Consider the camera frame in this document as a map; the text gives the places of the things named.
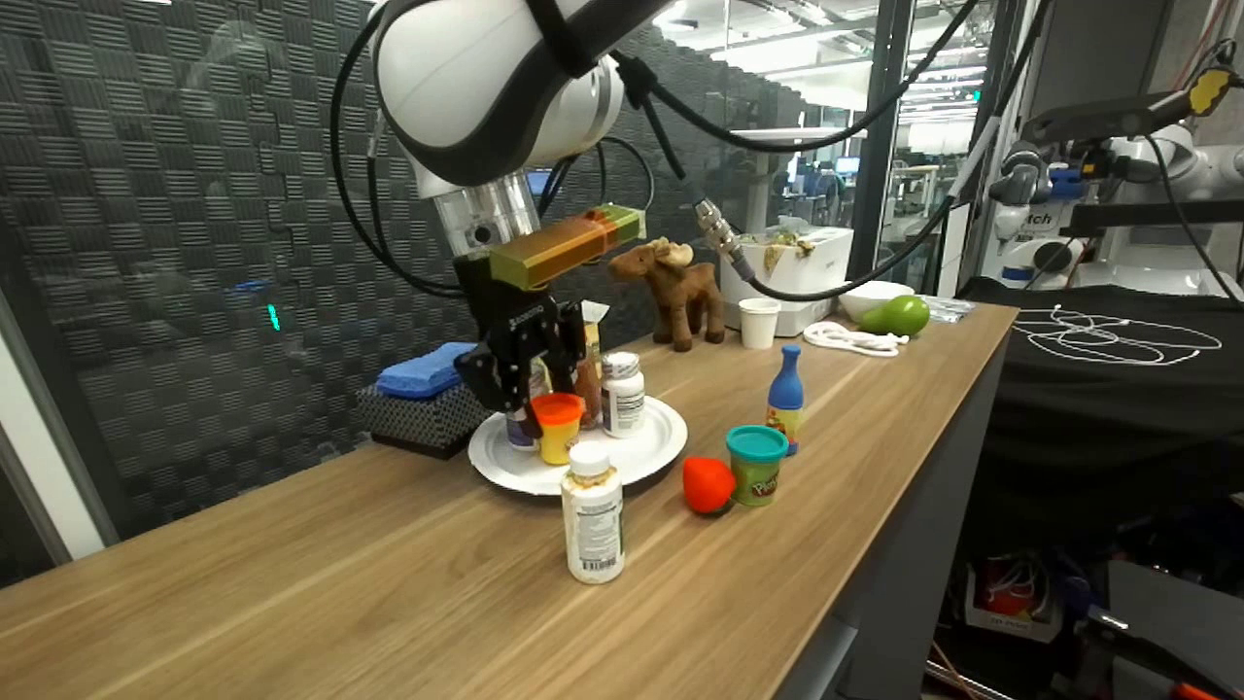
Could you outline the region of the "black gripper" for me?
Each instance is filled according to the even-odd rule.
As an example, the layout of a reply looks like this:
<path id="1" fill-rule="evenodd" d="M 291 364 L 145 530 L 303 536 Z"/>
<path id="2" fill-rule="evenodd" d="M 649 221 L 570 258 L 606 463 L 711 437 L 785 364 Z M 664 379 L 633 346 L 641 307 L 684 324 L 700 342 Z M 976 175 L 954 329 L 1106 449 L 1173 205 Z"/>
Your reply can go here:
<path id="1" fill-rule="evenodd" d="M 453 278 L 476 328 L 476 346 L 453 358 L 461 385 L 492 412 L 525 405 L 529 363 L 548 364 L 548 390 L 570 393 L 581 350 L 581 316 L 551 292 L 520 292 L 489 278 L 485 258 L 458 258 Z"/>

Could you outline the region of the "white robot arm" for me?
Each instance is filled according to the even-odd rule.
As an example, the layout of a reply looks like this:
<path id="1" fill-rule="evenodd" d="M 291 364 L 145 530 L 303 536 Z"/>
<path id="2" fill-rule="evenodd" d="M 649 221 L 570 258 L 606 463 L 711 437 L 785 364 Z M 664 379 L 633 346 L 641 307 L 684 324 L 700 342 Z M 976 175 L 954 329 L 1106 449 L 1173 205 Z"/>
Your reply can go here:
<path id="1" fill-rule="evenodd" d="M 641 237 L 630 205 L 544 221 L 529 167 L 590 153 L 617 121 L 612 46 L 667 0 L 386 0 L 364 39 L 376 109 L 435 202 L 483 346 L 458 358 L 470 393 L 525 407 L 529 363 L 575 385 L 581 324 L 548 288 Z"/>

